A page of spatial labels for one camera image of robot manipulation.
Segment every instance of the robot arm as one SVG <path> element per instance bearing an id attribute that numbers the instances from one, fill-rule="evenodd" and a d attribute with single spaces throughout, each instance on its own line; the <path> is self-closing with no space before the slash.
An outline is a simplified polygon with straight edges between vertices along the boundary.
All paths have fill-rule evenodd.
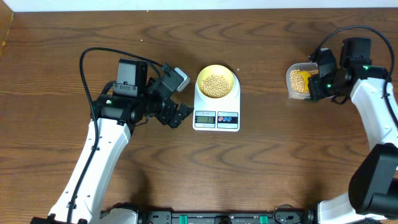
<path id="1" fill-rule="evenodd" d="M 76 204 L 73 208 L 72 223 L 78 223 L 80 219 L 87 220 L 88 223 L 100 222 L 100 211 L 106 188 L 108 187 L 116 161 L 131 136 L 127 124 L 119 125 L 116 120 L 105 118 L 100 118 L 97 122 L 99 134 L 102 138 L 99 139 L 99 149 L 93 156 L 85 178 L 80 185 Z M 55 215 L 54 218 L 57 221 L 65 222 L 67 220 L 70 197 L 91 153 L 94 138 L 94 124 L 91 121 L 86 144 L 81 152 L 75 170 L 58 202 L 51 208 L 49 213 L 49 215 Z M 134 214 L 131 211 L 126 213 L 125 216 L 134 218 Z"/>
<path id="2" fill-rule="evenodd" d="M 181 69 L 172 69 L 166 64 L 162 67 L 164 76 L 160 77 L 154 68 L 159 78 L 150 78 L 146 84 L 148 65 L 153 68 L 151 63 L 141 60 L 119 61 L 117 81 L 109 82 L 93 102 L 93 114 L 98 124 L 98 147 L 92 148 L 96 128 L 91 120 L 85 146 L 61 197 L 47 219 L 35 217 L 31 223 L 68 223 L 68 220 L 70 223 L 136 223 L 137 213 L 123 208 L 113 209 L 108 216 L 100 219 L 105 191 L 120 153 L 142 118 L 146 117 L 148 121 L 149 117 L 155 116 L 163 125 L 177 128 L 193 111 L 193 108 L 185 104 L 178 107 L 170 99 L 174 91 L 182 91 L 186 87 L 190 81 L 188 76 Z M 107 95 L 111 87 L 113 94 Z M 90 165 L 85 171 L 75 201 L 71 203 L 72 192 L 76 189 L 87 162 Z M 68 218 L 71 209 L 72 217 Z"/>
<path id="3" fill-rule="evenodd" d="M 318 223 L 355 223 L 365 218 L 398 216 L 398 180 L 394 179 L 398 132 L 386 100 L 394 114 L 398 106 L 388 72 L 371 65 L 370 42 L 362 38 L 344 40 L 340 69 L 328 49 L 321 49 L 313 59 L 320 74 L 308 80 L 311 98 L 331 96 L 338 104 L 351 99 L 361 115 L 371 150 L 352 177 L 349 192 L 318 204 Z M 345 99 L 338 102 L 337 96 Z"/>

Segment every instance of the cable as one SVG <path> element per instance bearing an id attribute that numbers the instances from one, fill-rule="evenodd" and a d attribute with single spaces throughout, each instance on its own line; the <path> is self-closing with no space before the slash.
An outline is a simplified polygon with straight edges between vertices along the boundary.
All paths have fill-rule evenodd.
<path id="1" fill-rule="evenodd" d="M 148 123 L 148 121 L 149 121 L 149 117 L 148 117 L 148 116 L 146 116 L 146 118 L 145 118 L 145 121 L 144 121 L 144 122 L 142 122 L 141 124 L 136 124 L 136 127 L 137 127 L 137 126 L 144 125 L 144 124 Z"/>
<path id="2" fill-rule="evenodd" d="M 110 82 L 108 82 L 108 83 L 104 86 L 104 88 L 102 89 L 101 95 L 102 95 L 102 94 L 107 94 L 108 91 L 110 91 L 110 89 L 113 87 L 113 84 L 115 84 L 115 83 L 116 83 L 116 81 L 110 81 Z"/>
<path id="3" fill-rule="evenodd" d="M 387 93 L 387 84 L 388 84 L 389 80 L 391 79 L 392 71 L 394 70 L 394 61 L 395 61 L 394 51 L 393 51 L 393 49 L 392 49 L 392 47 L 391 47 L 390 42 L 387 40 L 387 38 L 384 37 L 378 30 L 376 30 L 376 29 L 374 29 L 374 28 L 372 28 L 372 27 L 361 26 L 361 25 L 354 25 L 354 26 L 348 26 L 348 27 L 340 28 L 340 29 L 338 29 L 338 30 L 332 32 L 331 34 L 327 35 L 327 36 L 323 39 L 323 41 L 319 44 L 319 46 L 314 50 L 314 52 L 313 52 L 312 55 L 310 56 L 310 57 L 311 57 L 311 60 L 312 60 L 313 58 L 316 58 L 316 57 L 317 57 L 317 55 L 319 54 L 319 51 L 320 51 L 322 45 L 323 45 L 330 37 L 334 36 L 335 34 L 337 34 L 338 32 L 341 32 L 341 31 L 343 31 L 343 30 L 354 29 L 354 28 L 366 29 L 366 30 L 370 30 L 370 31 L 374 32 L 375 34 L 377 34 L 377 35 L 384 41 L 384 43 L 386 43 L 386 45 L 387 45 L 387 47 L 388 47 L 388 50 L 390 51 L 391 66 L 390 66 L 389 73 L 387 74 L 386 80 L 385 80 L 384 85 L 383 85 L 383 98 L 384 98 L 384 101 L 386 102 L 386 106 L 387 106 L 387 109 L 388 109 L 388 111 L 389 111 L 389 113 L 390 113 L 390 115 L 391 115 L 391 118 L 392 118 L 394 124 L 395 124 L 395 125 L 397 126 L 397 128 L 398 128 L 398 119 L 397 119 L 397 116 L 394 114 L 394 111 L 392 110 L 392 106 L 391 106 L 390 101 L 389 101 L 389 99 L 388 99 L 389 94 Z"/>
<path id="4" fill-rule="evenodd" d="M 71 224 L 73 208 L 76 205 L 77 193 L 79 191 L 81 183 L 83 182 L 83 179 L 84 179 L 84 176 L 85 176 L 85 174 L 87 172 L 88 166 L 90 165 L 90 162 L 91 162 L 91 160 L 94 157 L 94 153 L 95 153 L 95 151 L 97 151 L 98 142 L 100 140 L 97 117 L 95 116 L 95 112 L 94 112 L 93 100 L 91 99 L 90 91 L 88 89 L 88 85 L 87 85 L 87 82 L 86 82 L 85 74 L 84 74 L 84 71 L 83 71 L 83 60 L 84 60 L 84 57 L 85 57 L 85 55 L 88 52 L 90 52 L 92 50 L 103 50 L 103 51 L 108 51 L 108 52 L 119 53 L 119 54 L 127 55 L 127 56 L 130 56 L 130 57 L 138 58 L 138 59 L 144 60 L 146 62 L 153 63 L 153 64 L 155 64 L 157 66 L 163 67 L 162 64 L 157 63 L 157 62 L 155 62 L 153 60 L 150 60 L 148 58 L 144 58 L 144 57 L 141 57 L 141 56 L 138 56 L 138 55 L 130 54 L 130 53 L 127 53 L 127 52 L 124 52 L 124 51 L 121 51 L 121 50 L 109 49 L 109 48 L 106 48 L 106 47 L 91 47 L 91 48 L 86 49 L 81 54 L 80 61 L 79 61 L 80 76 L 81 76 L 81 82 L 83 83 L 83 87 L 84 87 L 85 92 L 86 92 L 88 104 L 90 105 L 91 116 L 92 116 L 92 119 L 93 119 L 93 122 L 94 122 L 95 140 L 94 140 L 93 147 L 91 148 L 90 155 L 88 156 L 87 162 L 86 162 L 86 164 L 85 164 L 85 166 L 84 166 L 84 168 L 83 168 L 83 170 L 82 170 L 82 172 L 80 174 L 80 177 L 79 177 L 79 179 L 78 179 L 78 181 L 76 183 L 76 187 L 75 187 L 75 189 L 73 191 L 72 198 L 70 199 L 70 203 L 68 204 L 69 208 L 68 208 L 68 215 L 67 215 L 67 224 Z M 160 79 L 159 71 L 153 65 L 151 67 L 154 68 L 154 70 L 158 73 L 158 76 L 159 76 L 159 79 Z"/>

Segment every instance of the white scale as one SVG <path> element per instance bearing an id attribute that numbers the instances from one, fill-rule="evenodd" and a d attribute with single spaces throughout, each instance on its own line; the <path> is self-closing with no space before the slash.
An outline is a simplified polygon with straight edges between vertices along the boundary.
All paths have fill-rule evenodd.
<path id="1" fill-rule="evenodd" d="M 231 74 L 234 78 L 233 88 L 222 98 L 210 98 L 204 95 L 198 86 L 198 81 L 196 82 L 195 109 L 193 110 L 193 128 L 195 130 L 239 131 L 241 127 L 241 87 L 236 75 L 233 72 Z"/>

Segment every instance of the wood grain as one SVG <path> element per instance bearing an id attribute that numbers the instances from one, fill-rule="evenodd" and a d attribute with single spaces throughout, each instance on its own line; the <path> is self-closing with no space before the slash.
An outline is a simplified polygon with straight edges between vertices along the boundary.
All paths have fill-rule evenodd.
<path id="1" fill-rule="evenodd" d="M 94 46 L 180 67 L 191 83 L 177 101 L 193 104 L 197 74 L 215 63 L 233 69 L 242 88 L 238 133 L 194 131 L 192 117 L 173 130 L 154 119 L 137 128 L 103 208 L 125 201 L 174 210 L 309 208 L 346 192 L 369 152 L 356 108 L 290 100 L 285 73 L 352 24 L 379 29 L 398 52 L 397 9 L 16 14 L 0 61 L 0 222 L 45 217 L 65 188 L 89 122 L 78 60 Z M 389 66 L 386 47 L 363 30 L 327 46 L 338 55 L 341 40 L 354 35 L 371 37 L 374 64 Z M 115 79 L 119 58 L 87 56 L 94 97 Z"/>

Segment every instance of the clear plastic cup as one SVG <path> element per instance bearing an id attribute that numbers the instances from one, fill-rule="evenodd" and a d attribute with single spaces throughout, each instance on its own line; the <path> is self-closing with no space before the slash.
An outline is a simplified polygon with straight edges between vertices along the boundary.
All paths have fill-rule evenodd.
<path id="1" fill-rule="evenodd" d="M 297 63 L 290 66 L 290 68 L 286 72 L 286 84 L 287 84 L 287 90 L 289 91 L 289 98 L 297 100 L 310 99 L 311 96 L 309 93 L 297 93 L 296 91 L 293 90 L 292 83 L 290 82 L 290 73 L 292 70 L 296 69 L 299 69 L 301 71 L 311 71 L 318 69 L 318 65 L 316 63 L 310 63 L 310 62 Z"/>

